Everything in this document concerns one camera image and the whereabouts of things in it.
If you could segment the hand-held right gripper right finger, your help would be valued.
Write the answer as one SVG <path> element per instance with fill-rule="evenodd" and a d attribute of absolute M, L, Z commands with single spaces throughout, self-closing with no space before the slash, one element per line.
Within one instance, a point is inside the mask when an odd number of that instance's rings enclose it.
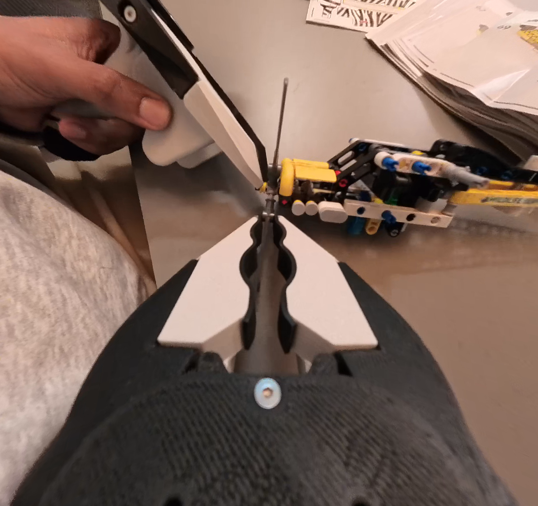
<path fill-rule="evenodd" d="M 293 223 L 273 220 L 277 268 L 285 280 L 278 311 L 278 337 L 286 354 L 308 371 L 318 355 L 378 347 L 340 262 Z"/>

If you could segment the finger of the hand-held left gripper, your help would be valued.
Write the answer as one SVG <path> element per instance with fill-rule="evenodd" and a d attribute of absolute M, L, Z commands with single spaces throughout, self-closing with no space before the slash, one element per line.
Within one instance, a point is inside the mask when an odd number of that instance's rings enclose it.
<path fill-rule="evenodd" d="M 198 80 L 180 99 L 150 60 L 142 57 L 142 83 L 161 95 L 173 111 L 164 131 L 144 134 L 145 155 L 155 165 L 168 166 L 215 143 L 253 187 L 259 189 L 267 178 L 262 175 L 266 170 L 259 162 L 253 138 L 211 84 L 201 64 L 194 61 L 193 65 Z"/>
<path fill-rule="evenodd" d="M 211 143 L 181 157 L 178 159 L 178 165 L 182 168 L 193 169 L 211 160 L 220 153 L 222 153 L 222 150 L 219 146 L 215 143 Z"/>

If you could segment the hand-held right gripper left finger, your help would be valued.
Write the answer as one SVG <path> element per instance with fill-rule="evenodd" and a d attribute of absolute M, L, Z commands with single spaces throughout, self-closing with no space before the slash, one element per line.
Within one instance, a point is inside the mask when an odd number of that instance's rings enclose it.
<path fill-rule="evenodd" d="M 246 347 L 242 321 L 250 300 L 240 260 L 255 246 L 251 231 L 259 222 L 250 218 L 197 259 L 158 335 L 161 346 L 215 353 L 233 371 L 236 355 Z"/>

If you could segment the grey lego rotor blade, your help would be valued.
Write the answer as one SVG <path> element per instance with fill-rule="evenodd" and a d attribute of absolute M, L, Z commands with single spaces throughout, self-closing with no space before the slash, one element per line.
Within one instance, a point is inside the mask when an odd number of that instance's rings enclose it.
<path fill-rule="evenodd" d="M 278 174 L 278 167 L 279 167 L 279 150 L 280 150 L 280 143 L 281 143 L 282 127 L 283 127 L 283 122 L 284 122 L 288 85 L 289 85 L 289 78 L 284 78 L 283 86 L 282 86 L 282 94 L 281 94 L 278 128 L 277 128 L 277 139 L 275 142 L 275 150 L 273 153 L 273 160 L 272 160 L 271 173 L 270 173 L 272 182 L 276 182 L 278 178 L 277 174 Z"/>
<path fill-rule="evenodd" d="M 234 372 L 260 376 L 286 376 L 299 373 L 294 354 L 286 354 L 278 335 L 280 297 L 285 279 L 278 270 L 278 248 L 274 244 L 273 224 L 264 217 L 258 247 L 256 333 L 249 349 L 235 358 Z"/>

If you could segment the lego helicopter model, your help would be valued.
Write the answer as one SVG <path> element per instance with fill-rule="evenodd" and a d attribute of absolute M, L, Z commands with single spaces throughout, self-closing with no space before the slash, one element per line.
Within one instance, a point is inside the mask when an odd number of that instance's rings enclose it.
<path fill-rule="evenodd" d="M 480 148 L 437 140 L 427 151 L 350 139 L 327 161 L 284 158 L 259 189 L 295 216 L 397 237 L 407 226 L 447 228 L 459 206 L 537 209 L 537 155 L 514 166 Z"/>

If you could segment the person's left hand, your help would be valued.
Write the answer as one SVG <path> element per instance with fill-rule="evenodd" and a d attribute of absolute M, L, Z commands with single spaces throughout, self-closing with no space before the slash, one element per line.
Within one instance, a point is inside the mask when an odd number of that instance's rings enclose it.
<path fill-rule="evenodd" d="M 39 134 L 55 118 L 72 160 L 165 130 L 168 102 L 104 65 L 119 43 L 119 28 L 101 19 L 2 16 L 1 127 Z"/>

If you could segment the open instruction booklet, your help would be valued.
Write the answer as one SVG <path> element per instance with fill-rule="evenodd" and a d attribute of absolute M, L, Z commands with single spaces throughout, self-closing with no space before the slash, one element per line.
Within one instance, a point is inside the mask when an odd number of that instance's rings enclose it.
<path fill-rule="evenodd" d="M 521 160 L 537 155 L 537 11 L 426 0 L 366 38 L 455 118 Z"/>

